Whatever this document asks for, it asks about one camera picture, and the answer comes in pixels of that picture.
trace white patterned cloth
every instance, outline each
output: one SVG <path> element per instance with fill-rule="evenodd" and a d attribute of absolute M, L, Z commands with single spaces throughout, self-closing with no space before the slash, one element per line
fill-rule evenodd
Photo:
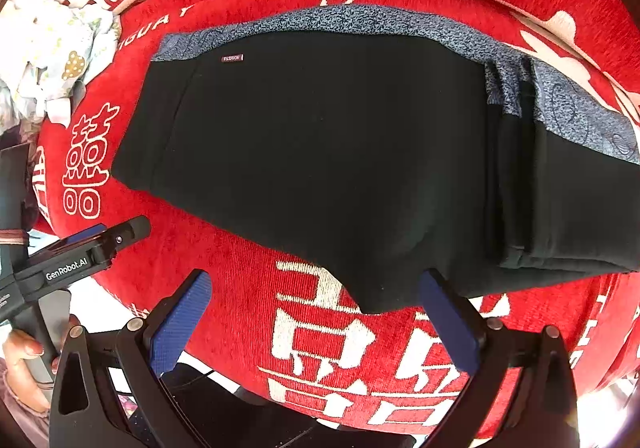
<path fill-rule="evenodd" d="M 37 132 L 47 115 L 65 127 L 76 82 L 89 83 L 112 61 L 120 17 L 96 5 L 8 0 L 0 12 L 0 134 Z"/>

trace brown polka dot bear print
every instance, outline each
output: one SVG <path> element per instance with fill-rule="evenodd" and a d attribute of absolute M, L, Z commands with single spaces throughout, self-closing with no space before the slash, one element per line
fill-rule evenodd
<path fill-rule="evenodd" d="M 84 58 L 76 51 L 69 53 L 69 59 L 66 61 L 65 70 L 62 73 L 62 80 L 76 78 L 84 71 Z"/>

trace human hand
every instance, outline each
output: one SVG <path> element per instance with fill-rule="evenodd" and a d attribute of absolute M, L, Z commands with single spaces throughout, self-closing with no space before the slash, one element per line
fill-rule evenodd
<path fill-rule="evenodd" d="M 69 329 L 76 325 L 80 325 L 80 320 L 72 314 L 69 316 Z M 42 356 L 44 354 L 42 345 L 27 333 L 14 329 L 2 345 L 2 351 L 4 351 L 7 368 L 6 382 L 14 394 L 23 404 L 36 412 L 49 410 L 49 401 L 45 398 L 24 362 Z M 56 358 L 52 363 L 54 374 L 58 371 L 58 363 L 60 363 L 60 358 Z"/>

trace silver bolt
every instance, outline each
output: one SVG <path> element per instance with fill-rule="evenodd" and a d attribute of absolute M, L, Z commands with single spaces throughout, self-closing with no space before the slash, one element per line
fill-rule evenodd
<path fill-rule="evenodd" d="M 499 318 L 488 318 L 486 324 L 489 329 L 493 329 L 494 331 L 499 331 L 504 327 L 502 320 L 500 320 Z"/>
<path fill-rule="evenodd" d="M 84 328 L 81 325 L 76 325 L 75 327 L 71 327 L 69 336 L 71 336 L 71 338 L 78 338 L 78 336 L 81 335 L 82 332 L 84 332 Z"/>
<path fill-rule="evenodd" d="M 127 329 L 129 329 L 130 331 L 135 332 L 135 331 L 139 330 L 144 324 L 145 324 L 145 322 L 144 322 L 144 320 L 142 318 L 132 318 L 127 323 Z"/>
<path fill-rule="evenodd" d="M 555 325 L 548 325 L 545 329 L 545 332 L 551 336 L 551 338 L 559 338 L 560 337 L 560 331 L 558 330 L 558 327 L 556 327 Z"/>

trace red blanket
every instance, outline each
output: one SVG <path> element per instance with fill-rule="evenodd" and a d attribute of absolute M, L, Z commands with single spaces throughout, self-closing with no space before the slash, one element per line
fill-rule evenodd
<path fill-rule="evenodd" d="M 141 0 L 60 1 L 123 10 Z M 144 0 L 124 13 L 113 65 L 90 84 L 69 129 L 44 126 L 34 187 L 58 235 L 96 221 L 150 218 L 151 237 L 123 251 L 97 277 L 136 313 L 146 313 L 191 269 L 209 271 L 213 302 L 188 351 L 225 376 L 306 414 L 358 428 L 429 433 L 465 376 L 450 365 L 419 309 L 363 316 L 324 269 L 130 191 L 109 173 L 163 35 L 334 3 L 375 3 L 456 19 L 549 62 L 600 103 L 640 121 L 640 34 L 620 0 Z M 331 89 L 330 78 L 319 83 Z M 615 197 L 615 187 L 603 197 Z M 640 314 L 639 300 L 640 276 L 609 275 L 476 304 L 510 327 L 540 330 L 556 323 L 584 393 L 638 365 L 640 331 L 628 333 Z M 507 392 L 513 377 L 508 383 Z M 506 399 L 503 393 L 481 436 L 495 428 Z"/>

